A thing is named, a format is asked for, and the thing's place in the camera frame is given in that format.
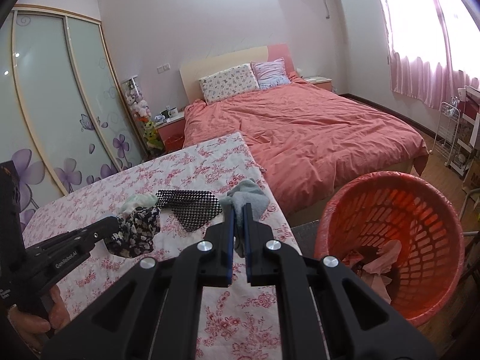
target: table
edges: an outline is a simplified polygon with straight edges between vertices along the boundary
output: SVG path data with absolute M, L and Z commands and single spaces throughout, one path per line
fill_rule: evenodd
M 332 89 L 333 89 L 332 79 L 315 76 L 315 77 L 305 78 L 304 80 L 310 84 L 315 85 L 317 88 L 326 89 L 327 91 L 332 92 Z
M 81 188 L 37 210 L 23 233 L 28 247 L 40 240 L 87 226 L 118 207 L 134 193 L 165 189 L 208 190 L 220 196 L 239 181 L 252 178 L 270 199 L 261 222 L 274 236 L 298 251 L 285 216 L 272 195 L 239 132 L 199 143 L 127 169 Z M 185 247 L 202 239 L 210 224 L 187 233 L 170 210 L 162 210 L 161 231 L 149 255 L 162 261 L 178 256 Z M 124 259 L 107 252 L 99 242 L 92 256 L 61 280 L 58 286 L 71 317 L 111 286 L 146 255 Z M 197 339 L 199 359 L 281 358 L 277 297 L 273 287 L 250 287 L 245 262 L 234 254 L 233 283 L 229 288 L 203 291 Z
M 157 134 L 164 143 L 174 135 L 183 136 L 185 131 L 185 112 L 180 111 L 178 115 L 167 119 L 165 123 L 155 124 L 155 130 L 157 130 Z

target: white metal rack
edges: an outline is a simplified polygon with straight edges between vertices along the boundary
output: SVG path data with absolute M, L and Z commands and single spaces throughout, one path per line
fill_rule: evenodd
M 430 154 L 433 153 L 434 150 L 438 151 L 445 157 L 446 161 L 444 165 L 446 167 L 450 165 L 454 154 L 457 153 L 459 149 L 457 134 L 460 116 L 461 112 L 457 107 L 447 102 L 442 102 L 437 132 Z

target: floor baseboard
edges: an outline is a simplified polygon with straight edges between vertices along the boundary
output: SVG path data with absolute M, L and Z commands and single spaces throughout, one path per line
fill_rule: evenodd
M 391 109 L 384 107 L 383 105 L 374 103 L 370 100 L 364 99 L 363 97 L 356 96 L 356 95 L 351 94 L 351 93 L 344 93 L 344 94 L 341 94 L 340 96 L 346 97 L 347 99 L 358 101 L 359 103 L 369 105 L 370 107 L 378 109 L 379 111 L 385 112 L 386 114 L 395 116 L 398 119 L 400 119 L 400 120 L 404 121 L 405 123 L 408 123 L 412 127 L 416 128 L 417 130 L 420 130 L 421 132 L 424 132 L 428 136 L 435 139 L 435 132 L 434 131 L 430 130 L 429 128 L 426 128 L 425 126 L 422 126 L 420 123 L 410 119 L 409 117 L 406 117 L 402 114 L 399 114 L 398 112 L 392 111 Z

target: window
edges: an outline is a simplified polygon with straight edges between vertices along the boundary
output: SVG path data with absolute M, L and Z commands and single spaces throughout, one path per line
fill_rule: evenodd
M 479 87 L 480 31 L 462 0 L 381 0 L 392 90 L 439 108 Z

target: small basket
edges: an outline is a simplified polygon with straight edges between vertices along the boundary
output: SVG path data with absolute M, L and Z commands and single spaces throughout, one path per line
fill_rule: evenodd
M 402 242 L 393 268 L 392 306 L 423 325 L 452 296 L 462 273 L 463 231 L 452 204 L 426 181 L 399 172 L 363 175 L 328 202 L 315 242 L 315 258 L 342 260 L 360 246 Z
M 176 152 L 183 148 L 183 143 L 185 142 L 185 135 L 172 135 L 170 138 L 166 139 L 165 150 L 167 153 Z

